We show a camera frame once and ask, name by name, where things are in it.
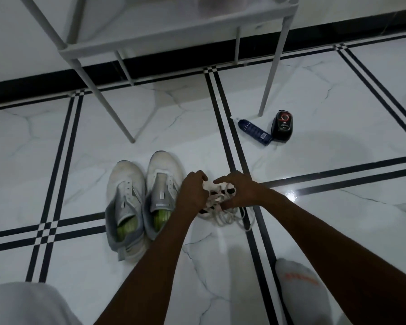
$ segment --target shoe tongue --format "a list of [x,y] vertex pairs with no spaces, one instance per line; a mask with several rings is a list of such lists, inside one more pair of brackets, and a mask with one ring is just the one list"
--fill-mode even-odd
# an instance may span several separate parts
[[133,207],[125,198],[125,196],[119,194],[119,190],[116,193],[115,199],[115,219],[116,224],[120,226],[120,224],[132,217],[137,215],[137,210]]
[[174,210],[174,199],[168,191],[167,175],[158,173],[152,188],[150,212],[157,210]]

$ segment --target white wall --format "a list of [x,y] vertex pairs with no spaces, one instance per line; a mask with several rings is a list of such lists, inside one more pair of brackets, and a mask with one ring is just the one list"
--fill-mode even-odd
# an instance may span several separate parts
[[[62,33],[71,0],[34,0],[53,27]],[[300,0],[292,28],[373,16],[406,9],[406,0]],[[243,27],[243,36],[277,32],[281,21]],[[127,57],[184,48],[235,38],[234,30],[211,36],[175,40],[162,46],[125,50]],[[83,65],[115,60],[113,54],[82,59]],[[68,69],[52,42],[39,28],[20,0],[0,0],[0,81]]]

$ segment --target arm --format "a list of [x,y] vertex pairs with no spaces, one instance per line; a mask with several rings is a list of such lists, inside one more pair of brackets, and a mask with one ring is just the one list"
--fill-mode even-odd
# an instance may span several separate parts
[[128,275],[95,325],[162,325],[167,314],[174,271],[189,226],[204,207],[209,192],[202,171],[182,183],[176,208],[167,224]]
[[406,275],[285,196],[235,172],[222,208],[260,205],[289,232],[354,324],[406,324]]

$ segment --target metal rod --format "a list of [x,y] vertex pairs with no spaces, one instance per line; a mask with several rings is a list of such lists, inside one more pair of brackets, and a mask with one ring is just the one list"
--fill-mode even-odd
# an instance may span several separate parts
[[117,116],[116,112],[110,104],[108,103],[107,99],[103,96],[103,94],[99,91],[97,86],[93,83],[92,79],[87,75],[87,73],[84,71],[83,67],[81,66],[81,63],[79,62],[78,59],[70,59],[66,60],[77,73],[78,75],[82,78],[82,80],[85,82],[87,87],[92,90],[93,94],[98,98],[99,102],[102,104],[102,106],[107,110],[108,114],[113,118],[114,122],[119,126],[120,130],[125,134],[125,136],[128,138],[128,140],[133,144],[135,143],[135,139],[129,131],[126,129],[126,126],[123,124],[123,122],[119,119]]
[[235,65],[239,61],[239,44],[241,43],[241,27],[239,26],[236,29],[236,47],[235,47]]
[[266,82],[265,92],[261,100],[258,115],[262,116],[265,110],[266,102],[268,101],[269,91],[271,91],[272,82],[274,81],[275,72],[277,71],[278,63],[283,52],[284,44],[286,43],[287,34],[289,33],[290,25],[292,24],[293,16],[283,18],[283,27],[281,29],[280,37],[278,39],[277,48],[272,61],[271,70],[269,71],[268,81]]
[[120,57],[119,52],[116,50],[114,51],[114,55],[116,56],[117,60],[119,61],[120,67],[122,68],[123,72],[125,73],[126,78],[128,79],[129,83],[134,86],[134,80],[131,78],[128,69],[125,66],[125,63],[123,62],[122,57]]
[[44,16],[42,11],[38,8],[36,3],[33,0],[21,0],[27,10],[31,13],[33,18],[38,22],[39,26],[42,27],[44,32],[48,35],[48,37],[53,41],[56,45],[56,48],[59,50],[63,50],[67,47],[67,44],[63,42],[62,38],[57,34],[54,28],[51,26],[48,19]]

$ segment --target hand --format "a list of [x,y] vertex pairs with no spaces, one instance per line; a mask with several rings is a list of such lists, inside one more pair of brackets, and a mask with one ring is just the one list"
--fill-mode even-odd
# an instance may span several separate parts
[[188,212],[194,218],[205,207],[209,192],[203,189],[203,181],[207,181],[207,176],[201,170],[187,175],[180,187],[176,210]]
[[243,174],[239,171],[234,171],[213,181],[214,184],[220,184],[221,182],[229,182],[236,189],[234,197],[221,203],[223,210],[233,207],[259,205],[263,193],[268,189],[253,181],[249,174]]

